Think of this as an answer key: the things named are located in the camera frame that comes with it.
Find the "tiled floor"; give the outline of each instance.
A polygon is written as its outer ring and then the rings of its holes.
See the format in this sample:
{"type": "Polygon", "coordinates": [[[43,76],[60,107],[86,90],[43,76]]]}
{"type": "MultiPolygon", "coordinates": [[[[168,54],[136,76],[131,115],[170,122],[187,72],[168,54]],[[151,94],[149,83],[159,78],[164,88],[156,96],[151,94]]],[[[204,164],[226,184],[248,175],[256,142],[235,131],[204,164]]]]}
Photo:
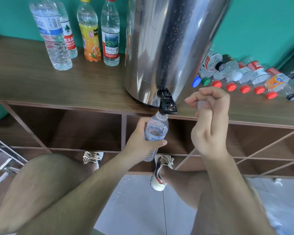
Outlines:
{"type": "MultiPolygon", "coordinates": [[[[270,179],[249,179],[268,211],[294,235],[294,180],[282,185],[270,179]]],[[[99,217],[95,228],[106,235],[190,234],[196,211],[167,186],[154,191],[150,176],[122,178],[99,217]]]]}

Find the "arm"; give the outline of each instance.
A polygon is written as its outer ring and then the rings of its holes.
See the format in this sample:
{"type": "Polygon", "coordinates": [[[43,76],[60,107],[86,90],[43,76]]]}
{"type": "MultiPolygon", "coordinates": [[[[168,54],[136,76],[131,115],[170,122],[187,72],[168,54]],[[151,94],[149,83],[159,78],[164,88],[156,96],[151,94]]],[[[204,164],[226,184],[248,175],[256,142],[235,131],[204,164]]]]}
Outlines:
{"type": "Polygon", "coordinates": [[[90,234],[120,179],[165,140],[146,141],[144,126],[150,118],[140,118],[124,150],[73,191],[25,225],[17,235],[90,234]]]}
{"type": "Polygon", "coordinates": [[[185,102],[197,107],[197,102],[202,100],[206,102],[196,112],[198,121],[191,136],[208,171],[221,233],[276,234],[227,152],[225,140],[229,123],[229,94],[216,87],[201,88],[185,102]]]}

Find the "forearm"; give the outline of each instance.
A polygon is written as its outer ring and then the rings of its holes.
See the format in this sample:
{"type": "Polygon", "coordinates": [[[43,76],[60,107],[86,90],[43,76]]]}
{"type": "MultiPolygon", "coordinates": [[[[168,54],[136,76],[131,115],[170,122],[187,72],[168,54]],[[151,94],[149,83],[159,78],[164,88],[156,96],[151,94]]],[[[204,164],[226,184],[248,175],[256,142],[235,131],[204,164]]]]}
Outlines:
{"type": "Polygon", "coordinates": [[[203,159],[212,185],[221,234],[276,234],[231,155],[203,159]]]}
{"type": "Polygon", "coordinates": [[[131,168],[122,154],[24,226],[23,234],[90,234],[120,179],[131,168]]]}

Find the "shoe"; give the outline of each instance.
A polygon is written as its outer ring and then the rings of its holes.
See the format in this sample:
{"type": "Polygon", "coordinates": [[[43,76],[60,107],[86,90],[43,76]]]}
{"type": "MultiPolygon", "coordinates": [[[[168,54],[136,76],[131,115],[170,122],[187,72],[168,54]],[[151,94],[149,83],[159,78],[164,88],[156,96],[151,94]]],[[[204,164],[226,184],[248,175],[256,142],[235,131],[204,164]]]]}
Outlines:
{"type": "Polygon", "coordinates": [[[101,163],[101,160],[102,160],[102,157],[103,157],[103,152],[88,152],[88,151],[86,151],[83,156],[83,161],[84,161],[84,164],[87,164],[89,162],[94,162],[96,164],[95,170],[98,170],[100,163],[101,163]]]}
{"type": "Polygon", "coordinates": [[[156,155],[155,156],[155,162],[156,162],[156,169],[154,173],[152,174],[150,185],[154,190],[157,191],[163,191],[165,189],[166,184],[162,182],[161,179],[161,169],[163,166],[168,166],[171,169],[173,165],[174,158],[171,158],[169,155],[156,155]]]}

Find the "shoelace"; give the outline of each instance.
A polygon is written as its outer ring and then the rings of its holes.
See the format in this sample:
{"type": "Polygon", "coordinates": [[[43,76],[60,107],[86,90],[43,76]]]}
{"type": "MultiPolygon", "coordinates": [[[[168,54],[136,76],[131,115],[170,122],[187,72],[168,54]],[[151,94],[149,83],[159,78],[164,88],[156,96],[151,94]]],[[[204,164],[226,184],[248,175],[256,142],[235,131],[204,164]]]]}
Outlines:
{"type": "Polygon", "coordinates": [[[164,164],[167,164],[168,166],[172,166],[173,165],[174,158],[172,158],[169,155],[161,155],[161,159],[160,160],[164,164]]]}
{"type": "Polygon", "coordinates": [[[99,168],[98,161],[102,159],[102,156],[100,156],[97,152],[85,152],[83,156],[84,164],[87,164],[89,162],[94,162],[97,165],[97,169],[99,168]]]}

